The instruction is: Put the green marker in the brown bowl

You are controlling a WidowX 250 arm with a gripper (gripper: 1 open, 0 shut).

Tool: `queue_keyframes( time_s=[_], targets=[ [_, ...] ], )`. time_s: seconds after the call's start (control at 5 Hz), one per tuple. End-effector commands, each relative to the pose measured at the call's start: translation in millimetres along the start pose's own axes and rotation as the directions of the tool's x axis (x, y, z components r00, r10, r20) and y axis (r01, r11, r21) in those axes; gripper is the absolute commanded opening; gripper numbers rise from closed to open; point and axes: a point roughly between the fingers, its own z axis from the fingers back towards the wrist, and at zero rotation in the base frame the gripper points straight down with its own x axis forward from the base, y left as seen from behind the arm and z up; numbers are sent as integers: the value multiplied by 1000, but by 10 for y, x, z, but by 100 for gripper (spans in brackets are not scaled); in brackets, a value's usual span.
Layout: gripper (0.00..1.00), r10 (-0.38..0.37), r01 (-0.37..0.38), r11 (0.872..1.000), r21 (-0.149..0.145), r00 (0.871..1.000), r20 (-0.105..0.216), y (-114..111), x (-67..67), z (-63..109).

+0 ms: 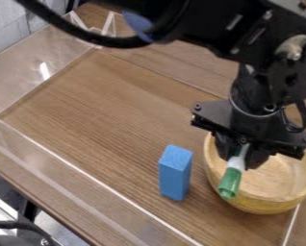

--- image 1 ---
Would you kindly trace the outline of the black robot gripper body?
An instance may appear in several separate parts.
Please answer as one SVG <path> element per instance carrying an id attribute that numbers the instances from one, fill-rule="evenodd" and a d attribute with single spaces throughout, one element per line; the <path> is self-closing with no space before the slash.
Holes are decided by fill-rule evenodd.
<path id="1" fill-rule="evenodd" d="M 301 160 L 306 151 L 306 105 L 295 103 L 303 124 L 298 127 L 286 111 L 277 109 L 265 115 L 243 111 L 231 99 L 195 102 L 191 125 L 213 133 L 235 136 L 239 144 L 274 146 L 278 154 Z"/>

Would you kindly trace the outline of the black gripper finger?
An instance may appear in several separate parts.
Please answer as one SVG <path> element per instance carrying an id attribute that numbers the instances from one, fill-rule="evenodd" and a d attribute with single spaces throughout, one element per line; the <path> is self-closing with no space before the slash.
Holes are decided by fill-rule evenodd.
<path id="1" fill-rule="evenodd" d="M 238 153 L 241 144 L 235 136 L 215 133 L 215 146 L 219 157 L 229 160 Z"/>
<path id="2" fill-rule="evenodd" d="M 277 154 L 278 149 L 274 146 L 251 143 L 245 157 L 246 169 L 258 169 Z"/>

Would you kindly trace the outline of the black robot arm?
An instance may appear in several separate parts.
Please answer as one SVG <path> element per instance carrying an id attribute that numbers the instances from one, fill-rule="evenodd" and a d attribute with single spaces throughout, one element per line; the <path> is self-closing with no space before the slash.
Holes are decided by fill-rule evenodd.
<path id="1" fill-rule="evenodd" d="M 92 0 L 122 12 L 128 37 L 99 35 L 68 22 L 40 0 L 16 0 L 59 30 L 92 44 L 135 49 L 177 40 L 237 62 L 227 99 L 195 103 L 193 126 L 215 137 L 229 159 L 247 145 L 255 169 L 306 152 L 306 6 L 301 0 Z"/>

